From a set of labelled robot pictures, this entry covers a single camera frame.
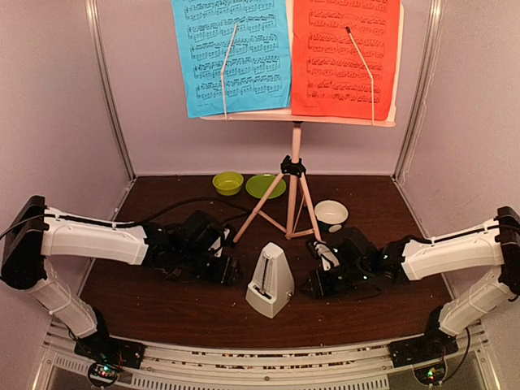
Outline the red sheet music paper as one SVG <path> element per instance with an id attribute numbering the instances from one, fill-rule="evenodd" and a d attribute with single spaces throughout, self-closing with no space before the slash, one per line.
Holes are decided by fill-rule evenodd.
<path id="1" fill-rule="evenodd" d="M 402 14 L 399 1 L 295 1 L 292 114 L 394 121 Z"/>

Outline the white metronome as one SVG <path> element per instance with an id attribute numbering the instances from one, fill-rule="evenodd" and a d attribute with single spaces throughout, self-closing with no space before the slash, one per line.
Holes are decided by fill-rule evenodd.
<path id="1" fill-rule="evenodd" d="M 295 284 L 284 250 L 273 242 L 262 248 L 245 294 L 259 314 L 273 319 L 294 296 Z"/>

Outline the clear metronome front cover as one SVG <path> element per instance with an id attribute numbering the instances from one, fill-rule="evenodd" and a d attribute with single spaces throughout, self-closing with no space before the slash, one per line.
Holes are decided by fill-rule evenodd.
<path id="1" fill-rule="evenodd" d="M 163 279 L 164 280 L 177 280 L 179 276 L 182 274 L 182 270 L 180 268 L 175 268 L 172 271 L 168 271 Z"/>

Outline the pink music stand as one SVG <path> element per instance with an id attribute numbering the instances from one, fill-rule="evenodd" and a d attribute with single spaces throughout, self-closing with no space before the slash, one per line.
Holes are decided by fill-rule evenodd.
<path id="1" fill-rule="evenodd" d="M 292 12 L 292 17 L 294 2 L 295 1 L 288 2 L 288 8 Z M 405 13 L 403 5 L 402 8 L 401 49 Z M 292 37 L 293 48 L 293 21 L 289 33 Z M 238 233 L 234 237 L 235 242 L 239 241 L 246 229 L 253 222 L 254 218 L 258 215 L 262 216 L 267 222 L 273 224 L 276 228 L 282 231 L 287 239 L 308 235 L 313 235 L 317 239 L 321 237 L 318 222 L 314 213 L 314 206 L 311 200 L 309 186 L 307 184 L 306 170 L 301 161 L 301 135 L 302 125 L 304 123 L 347 124 L 382 128 L 391 128 L 396 124 L 396 115 L 392 122 L 379 123 L 363 119 L 293 115 L 291 105 L 284 109 L 256 110 L 216 115 L 215 118 L 217 120 L 231 121 L 280 121 L 292 124 L 292 152 L 284 158 L 276 179 L 240 227 Z M 269 199 L 268 197 L 281 179 L 284 179 L 286 182 L 286 191 L 280 197 Z"/>

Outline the blue sheet music paper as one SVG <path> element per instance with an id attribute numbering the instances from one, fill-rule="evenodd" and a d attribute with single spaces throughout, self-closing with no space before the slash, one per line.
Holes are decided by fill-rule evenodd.
<path id="1" fill-rule="evenodd" d="M 189 118 L 289 106 L 284 1 L 174 1 L 171 7 Z"/>

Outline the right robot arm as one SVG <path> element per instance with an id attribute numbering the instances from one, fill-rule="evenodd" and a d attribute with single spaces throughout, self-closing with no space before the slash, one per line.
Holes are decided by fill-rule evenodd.
<path id="1" fill-rule="evenodd" d="M 356 227 L 335 232 L 327 242 L 308 240 L 306 246 L 318 267 L 302 289 L 314 298 L 366 285 L 381 292 L 402 281 L 488 266 L 460 297 L 431 312 L 416 344 L 422 358 L 434 358 L 471 323 L 519 297 L 519 215 L 509 206 L 477 226 L 431 238 L 405 236 L 381 249 Z"/>

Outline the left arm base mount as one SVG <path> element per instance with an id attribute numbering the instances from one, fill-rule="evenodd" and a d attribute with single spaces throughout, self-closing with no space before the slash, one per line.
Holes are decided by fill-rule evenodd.
<path id="1" fill-rule="evenodd" d="M 121 379 L 127 369 L 139 369 L 145 353 L 140 342 L 110 338 L 104 349 L 89 347 L 77 341 L 74 353 L 93 362 L 87 369 L 87 379 L 96 388 L 107 388 Z"/>

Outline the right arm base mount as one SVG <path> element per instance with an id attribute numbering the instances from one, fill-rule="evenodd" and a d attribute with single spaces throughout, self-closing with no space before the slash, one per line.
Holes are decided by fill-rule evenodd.
<path id="1" fill-rule="evenodd" d="M 455 339 L 427 339 L 418 336 L 393 341 L 388 350 L 394 368 L 411 366 L 414 378 L 422 385 L 441 385 L 448 377 L 446 357 L 458 351 Z"/>

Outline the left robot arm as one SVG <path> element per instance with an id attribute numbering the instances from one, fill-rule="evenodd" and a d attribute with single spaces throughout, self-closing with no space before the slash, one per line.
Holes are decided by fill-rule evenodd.
<path id="1" fill-rule="evenodd" d="M 229 286 L 241 276 L 240 263 L 224 249 L 234 228 L 210 214 L 194 211 L 183 223 L 162 226 L 153 218 L 112 222 L 67 214 L 30 197 L 5 241 L 1 280 L 32 294 L 50 315 L 64 323 L 83 348 L 100 361 L 117 352 L 101 312 L 72 293 L 49 262 L 53 256 L 100 258 Z"/>

